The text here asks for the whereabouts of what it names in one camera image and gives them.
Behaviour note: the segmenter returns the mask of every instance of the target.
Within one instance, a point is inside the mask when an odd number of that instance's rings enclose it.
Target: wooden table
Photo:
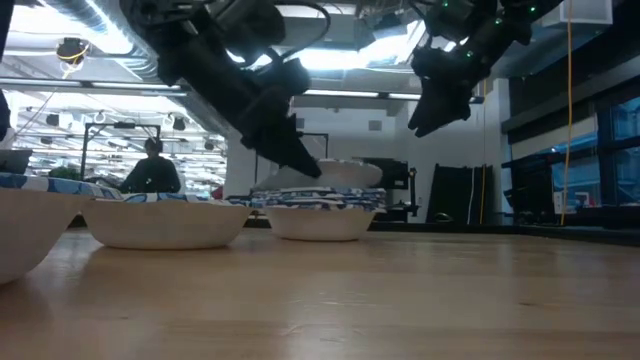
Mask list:
[[[145,252],[63,236],[0,287],[0,359],[640,359],[640,250],[534,237],[246,230]]]

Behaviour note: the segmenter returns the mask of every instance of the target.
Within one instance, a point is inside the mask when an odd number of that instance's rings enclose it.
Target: white bowl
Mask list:
[[[334,187],[366,189],[382,179],[379,167],[360,161],[320,159],[322,175],[317,179],[285,167],[256,185],[254,191],[300,187]]]
[[[90,201],[82,210],[93,237],[103,245],[146,250],[205,249],[229,244],[251,208],[224,202],[165,200],[130,203]]]
[[[89,200],[88,196],[0,188],[0,284],[35,268]]]
[[[375,216],[375,212],[360,208],[326,211],[268,207],[264,212],[276,236],[306,241],[357,240]]]

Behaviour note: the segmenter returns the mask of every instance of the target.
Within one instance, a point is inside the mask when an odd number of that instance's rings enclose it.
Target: ceiling pipe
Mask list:
[[[85,25],[98,36],[120,38],[123,48],[133,48],[124,58],[117,59],[119,64],[130,70],[144,82],[160,82],[157,77],[158,63],[153,50],[131,30],[119,1],[110,0],[40,0],[59,13]],[[197,119],[207,131],[227,136],[229,127],[219,121],[217,112],[197,94],[171,99],[184,106],[189,116]]]

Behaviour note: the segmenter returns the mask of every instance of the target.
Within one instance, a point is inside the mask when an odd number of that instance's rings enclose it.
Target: wood grain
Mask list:
[[[0,287],[1,359],[640,359],[640,251],[369,233],[132,251],[67,233]]]

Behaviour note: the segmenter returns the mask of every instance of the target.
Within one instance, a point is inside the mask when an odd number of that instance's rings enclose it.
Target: wooden tabletop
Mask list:
[[[128,251],[67,233],[0,286],[0,359],[640,359],[640,250],[505,235],[246,230]]]

